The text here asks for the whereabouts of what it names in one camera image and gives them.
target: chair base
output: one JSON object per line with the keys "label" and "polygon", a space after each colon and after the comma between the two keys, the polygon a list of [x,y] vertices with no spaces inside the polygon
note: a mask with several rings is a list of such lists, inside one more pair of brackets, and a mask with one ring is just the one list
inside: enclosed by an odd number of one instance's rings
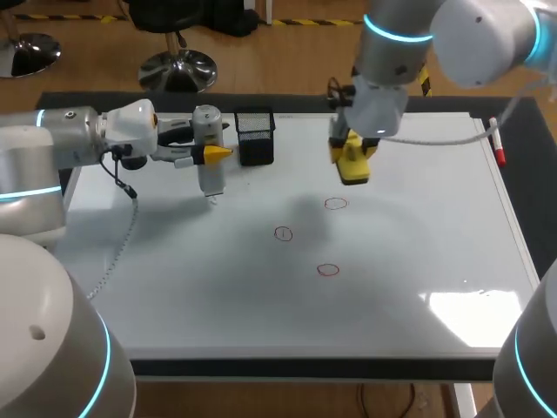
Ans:
{"label": "chair base", "polygon": [[139,69],[139,83],[147,91],[201,92],[217,81],[217,65],[203,52],[169,51],[149,58]]}
{"label": "chair base", "polygon": [[19,41],[0,40],[0,78],[36,74],[54,64],[61,53],[60,44],[42,33],[24,33]]}

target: mesh pen holder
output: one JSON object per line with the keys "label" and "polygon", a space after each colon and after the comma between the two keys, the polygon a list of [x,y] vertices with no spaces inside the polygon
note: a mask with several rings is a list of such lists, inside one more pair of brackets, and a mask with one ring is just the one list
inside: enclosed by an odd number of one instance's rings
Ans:
{"label": "mesh pen holder", "polygon": [[275,119],[269,107],[242,108],[234,112],[240,165],[269,165],[274,161]]}

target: wooden floor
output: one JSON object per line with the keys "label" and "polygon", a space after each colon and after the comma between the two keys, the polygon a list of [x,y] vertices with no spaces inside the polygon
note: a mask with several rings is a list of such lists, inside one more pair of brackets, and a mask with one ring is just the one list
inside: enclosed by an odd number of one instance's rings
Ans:
{"label": "wooden floor", "polygon": [[[276,18],[358,19],[367,0],[275,0]],[[31,0],[17,12],[44,14],[120,14],[111,0],[65,3]],[[138,32],[126,22],[20,23],[21,31],[51,34],[63,47],[58,63],[47,71],[17,80],[0,80],[0,112],[33,109],[44,91],[139,91],[137,71],[148,57],[165,49],[164,37]],[[327,79],[348,82],[359,27],[260,27],[243,39],[203,28],[184,31],[192,49],[218,64],[212,92],[322,94]],[[433,94],[512,96],[538,76],[517,70],[499,82],[463,91],[442,75],[434,54],[428,57]],[[419,86],[410,86],[419,95]],[[557,117],[547,101],[549,91],[534,93],[554,137]],[[442,418],[438,385],[417,385],[418,399],[409,418]],[[357,386],[352,383],[148,383],[138,388],[142,417],[357,417]],[[474,387],[477,402],[491,396],[490,385]],[[408,385],[368,385],[371,417],[398,418],[408,398]]]}

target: yellow black tape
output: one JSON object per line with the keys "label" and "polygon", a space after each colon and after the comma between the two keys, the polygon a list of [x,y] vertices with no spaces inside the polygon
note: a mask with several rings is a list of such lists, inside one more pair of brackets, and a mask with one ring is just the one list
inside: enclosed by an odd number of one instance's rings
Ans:
{"label": "yellow black tape", "polygon": [[430,98],[432,96],[432,85],[429,81],[429,72],[427,71],[425,63],[422,65],[421,70],[419,71],[418,79],[424,98]]}
{"label": "yellow black tape", "polygon": [[361,20],[340,19],[274,19],[273,26],[355,26],[362,24]]}
{"label": "yellow black tape", "polygon": [[63,21],[63,20],[96,20],[101,24],[110,22],[125,21],[125,16],[106,16],[106,15],[14,15],[17,20],[26,21]]}
{"label": "yellow black tape", "polygon": [[[109,15],[23,15],[16,14],[18,20],[97,20],[107,24],[116,21],[127,20],[125,16],[109,16]],[[342,20],[342,19],[274,19],[273,26],[356,26],[362,24],[361,20]]]}

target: white cable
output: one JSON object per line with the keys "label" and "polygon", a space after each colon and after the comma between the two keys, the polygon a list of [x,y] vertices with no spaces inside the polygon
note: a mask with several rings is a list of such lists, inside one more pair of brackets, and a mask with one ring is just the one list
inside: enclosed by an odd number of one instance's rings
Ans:
{"label": "white cable", "polygon": [[503,126],[503,124],[505,124],[507,122],[507,120],[513,114],[514,109],[516,109],[516,106],[518,105],[518,103],[520,102],[520,100],[522,99],[522,97],[526,93],[528,93],[530,91],[534,91],[536,89],[539,89],[540,87],[543,87],[546,84],[548,84],[548,78],[543,78],[541,80],[536,80],[536,81],[533,81],[533,82],[530,82],[530,83],[526,84],[508,102],[507,107],[505,108],[505,110],[503,111],[501,116],[497,118],[497,125],[492,126],[487,131],[482,132],[482,133],[480,133],[478,135],[475,135],[473,137],[463,138],[463,139],[455,139],[455,140],[452,140],[452,141],[448,141],[448,140],[447,141],[420,141],[419,139],[386,137],[386,138],[382,138],[381,141],[395,142],[397,144],[428,145],[428,146],[466,145],[466,144],[471,144],[473,142],[480,141],[483,138],[487,138],[496,129],[501,128],[501,126]]}
{"label": "white cable", "polygon": [[87,300],[92,300],[95,296],[98,295],[98,293],[101,290],[103,290],[104,285],[106,285],[108,280],[111,279],[112,274],[114,273],[114,270],[116,270],[116,264],[120,261],[120,257],[122,257],[122,254],[124,253],[125,248],[128,246],[128,243],[130,242],[131,233],[133,233],[135,225],[138,222],[138,215],[139,215],[138,200],[137,199],[132,199],[131,204],[133,206],[133,213],[131,214],[130,226],[128,226],[128,231],[126,232],[126,234],[124,236],[124,241],[122,241],[122,245],[120,246],[116,255],[114,256],[114,260],[109,265],[109,267],[106,269],[106,272],[104,273],[103,278],[97,283],[95,288],[87,295]]}

